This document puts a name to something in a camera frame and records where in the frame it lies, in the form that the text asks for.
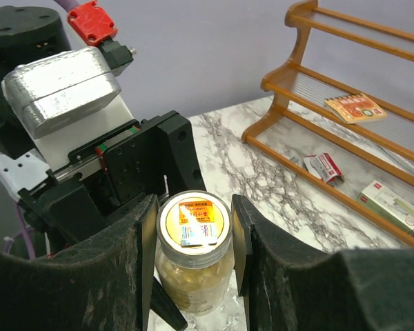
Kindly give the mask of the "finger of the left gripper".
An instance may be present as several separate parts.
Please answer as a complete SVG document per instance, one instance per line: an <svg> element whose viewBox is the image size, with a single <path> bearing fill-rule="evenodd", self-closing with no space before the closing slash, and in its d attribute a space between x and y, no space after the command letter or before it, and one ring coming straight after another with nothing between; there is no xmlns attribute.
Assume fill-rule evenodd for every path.
<svg viewBox="0 0 414 331"><path fill-rule="evenodd" d="M150 309L173 330L183 331L188 327L187 320L156 277L153 278L152 283Z"/></svg>

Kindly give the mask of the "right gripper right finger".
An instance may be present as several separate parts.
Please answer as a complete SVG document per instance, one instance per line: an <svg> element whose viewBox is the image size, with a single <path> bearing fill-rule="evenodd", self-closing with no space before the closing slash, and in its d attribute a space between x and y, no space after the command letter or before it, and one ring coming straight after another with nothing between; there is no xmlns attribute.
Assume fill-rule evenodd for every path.
<svg viewBox="0 0 414 331"><path fill-rule="evenodd" d="M249 330L414 330L414 248L328 254L238 194L231 215Z"/></svg>

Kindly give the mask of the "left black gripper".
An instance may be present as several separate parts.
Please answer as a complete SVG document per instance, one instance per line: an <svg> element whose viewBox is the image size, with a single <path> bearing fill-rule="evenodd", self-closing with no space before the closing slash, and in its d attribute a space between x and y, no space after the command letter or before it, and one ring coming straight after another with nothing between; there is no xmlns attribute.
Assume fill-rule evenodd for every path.
<svg viewBox="0 0 414 331"><path fill-rule="evenodd" d="M145 196L206 190L191 122L172 110L131 120L69 153L44 188L22 191L26 221L66 248L102 231Z"/></svg>

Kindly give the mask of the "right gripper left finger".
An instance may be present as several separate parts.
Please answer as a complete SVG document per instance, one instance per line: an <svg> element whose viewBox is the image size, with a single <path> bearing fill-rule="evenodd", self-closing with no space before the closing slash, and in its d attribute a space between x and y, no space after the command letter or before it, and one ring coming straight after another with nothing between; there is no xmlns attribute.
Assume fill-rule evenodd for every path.
<svg viewBox="0 0 414 331"><path fill-rule="evenodd" d="M0 330L145 330L157 197L50 259L0 252Z"/></svg>

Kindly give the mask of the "clear pill bottle gold lid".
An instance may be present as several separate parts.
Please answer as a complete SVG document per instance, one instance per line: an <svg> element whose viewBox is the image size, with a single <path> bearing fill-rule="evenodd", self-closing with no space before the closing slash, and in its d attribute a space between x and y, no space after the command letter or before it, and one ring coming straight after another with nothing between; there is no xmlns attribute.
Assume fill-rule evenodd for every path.
<svg viewBox="0 0 414 331"><path fill-rule="evenodd" d="M235 264L229 207L209 192L181 192L160 207L156 230L155 267L164 290L184 312L215 310Z"/></svg>

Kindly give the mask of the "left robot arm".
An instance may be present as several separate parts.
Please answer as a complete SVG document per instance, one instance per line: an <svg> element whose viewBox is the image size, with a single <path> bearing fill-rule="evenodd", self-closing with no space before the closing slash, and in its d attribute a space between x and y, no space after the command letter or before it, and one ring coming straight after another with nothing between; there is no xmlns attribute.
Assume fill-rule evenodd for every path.
<svg viewBox="0 0 414 331"><path fill-rule="evenodd" d="M160 205L205 188L187 118L136 120L117 77L134 50L96 1L0 7L0 181L38 257L0 252L0 330L145 330L187 322L154 276Z"/></svg>

